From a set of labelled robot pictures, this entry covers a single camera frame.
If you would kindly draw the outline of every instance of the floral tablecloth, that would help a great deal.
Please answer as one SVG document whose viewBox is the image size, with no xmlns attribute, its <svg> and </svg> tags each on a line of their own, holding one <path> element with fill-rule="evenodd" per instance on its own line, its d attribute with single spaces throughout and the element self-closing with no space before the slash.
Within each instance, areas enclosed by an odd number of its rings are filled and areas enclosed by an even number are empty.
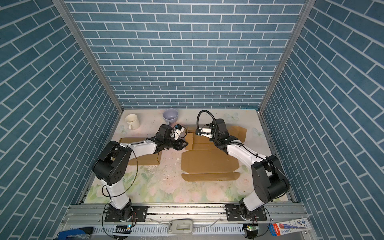
<svg viewBox="0 0 384 240">
<path fill-rule="evenodd" d="M 124 118 L 130 113 L 139 111 L 157 111 L 161 110 L 125 110 L 120 121 L 113 140 L 119 140 L 121 137 L 147 136 L 156 133 L 158 126 L 162 124 L 159 120 L 147 118 L 142 115 L 141 124 L 147 123 L 148 128 L 140 127 L 134 131 L 126 131 Z M 198 110 L 178 110 L 178 123 L 188 125 L 197 116 Z M 245 144 L 265 155 L 270 155 L 268 143 L 266 142 L 261 124 L 258 120 L 255 110 L 212 110 L 216 118 L 223 118 L 227 125 L 238 125 L 248 129 Z M 240 167 L 236 172 L 240 172 L 240 177 L 235 181 L 210 181 L 210 182 L 186 182 L 181 174 L 181 154 L 186 151 L 175 151 L 169 149 L 162 152 L 160 165 L 158 166 L 139 166 L 137 178 L 133 186 L 127 191 L 132 202 L 152 202 L 152 203 L 170 203 L 170 202 L 236 202 L 248 195 L 253 190 L 252 174 L 250 169 L 239 162 Z M 125 187 L 129 187 L 136 174 L 137 166 L 128 166 L 123 177 Z M 87 194 L 84 203 L 107 203 L 109 198 L 101 193 L 101 182 L 95 178 Z"/>
</svg>

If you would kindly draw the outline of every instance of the white mug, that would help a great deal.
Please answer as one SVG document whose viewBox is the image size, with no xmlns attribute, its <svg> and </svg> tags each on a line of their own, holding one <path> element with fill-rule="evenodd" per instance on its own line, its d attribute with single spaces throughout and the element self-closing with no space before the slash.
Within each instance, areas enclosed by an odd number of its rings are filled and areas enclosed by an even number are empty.
<svg viewBox="0 0 384 240">
<path fill-rule="evenodd" d="M 140 127 L 139 118 L 136 114 L 126 116 L 125 121 L 128 123 L 129 130 L 135 130 Z"/>
</svg>

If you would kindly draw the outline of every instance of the red label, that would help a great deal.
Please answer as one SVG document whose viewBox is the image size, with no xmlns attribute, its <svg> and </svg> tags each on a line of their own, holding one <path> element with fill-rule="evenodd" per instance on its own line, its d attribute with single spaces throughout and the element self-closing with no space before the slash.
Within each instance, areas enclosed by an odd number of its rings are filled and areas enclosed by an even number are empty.
<svg viewBox="0 0 384 240">
<path fill-rule="evenodd" d="M 276 223 L 273 224 L 273 228 L 275 229 L 276 235 L 280 236 L 280 229 L 279 229 L 279 227 L 277 226 Z"/>
</svg>

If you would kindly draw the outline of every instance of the table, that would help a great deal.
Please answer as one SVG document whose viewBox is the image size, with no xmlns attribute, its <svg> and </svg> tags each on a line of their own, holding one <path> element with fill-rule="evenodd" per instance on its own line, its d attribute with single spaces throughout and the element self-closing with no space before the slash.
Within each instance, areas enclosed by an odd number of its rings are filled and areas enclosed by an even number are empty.
<svg viewBox="0 0 384 240">
<path fill-rule="evenodd" d="M 165 124 L 162 113 L 164 109 L 124 110 L 112 140 L 123 137 L 153 137 L 161 124 Z M 196 117 L 200 109 L 178 109 L 179 118 L 175 123 L 185 127 L 196 128 Z M 271 155 L 265 139 L 257 112 L 246 109 L 210 109 L 215 118 L 223 118 L 227 127 L 241 126 L 247 129 L 245 145 L 264 155 Z M 136 114 L 140 128 L 129 130 L 125 117 Z M 212 122 L 207 113 L 200 116 L 199 124 L 203 126 Z M 250 169 L 239 163 L 240 177 L 235 181 L 186 182 L 181 174 L 181 154 L 186 151 L 170 149 L 162 152 L 158 166 L 139 166 L 135 183 L 127 191 L 135 203 L 174 203 L 174 202 L 237 202 L 253 190 Z M 123 177 L 124 186 L 129 187 L 136 166 L 128 166 Z M 101 182 L 95 178 L 85 199 L 86 204 L 107 203 L 109 198 L 101 193 Z M 287 200 L 286 196 L 277 200 Z"/>
</svg>

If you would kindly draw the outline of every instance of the flattened cardboard box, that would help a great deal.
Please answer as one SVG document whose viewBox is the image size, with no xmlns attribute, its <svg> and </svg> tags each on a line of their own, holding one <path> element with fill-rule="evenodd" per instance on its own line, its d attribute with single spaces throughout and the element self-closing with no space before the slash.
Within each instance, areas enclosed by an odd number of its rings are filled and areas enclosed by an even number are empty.
<svg viewBox="0 0 384 240">
<path fill-rule="evenodd" d="M 132 143 L 145 140 L 145 137 L 124 137 L 120 139 L 119 143 Z M 139 165 L 159 165 L 161 160 L 161 152 L 156 154 L 148 154 L 137 157 Z M 128 165 L 136 165 L 136 160 L 132 158 L 129 160 Z"/>
<path fill-rule="evenodd" d="M 245 141 L 247 129 L 232 126 L 228 129 L 230 135 Z M 187 174 L 181 177 L 187 182 L 198 181 L 229 181 L 240 177 L 238 159 L 219 150 L 208 137 L 195 135 L 195 129 L 188 129 L 185 137 L 188 146 L 181 154 L 181 170 Z"/>
</svg>

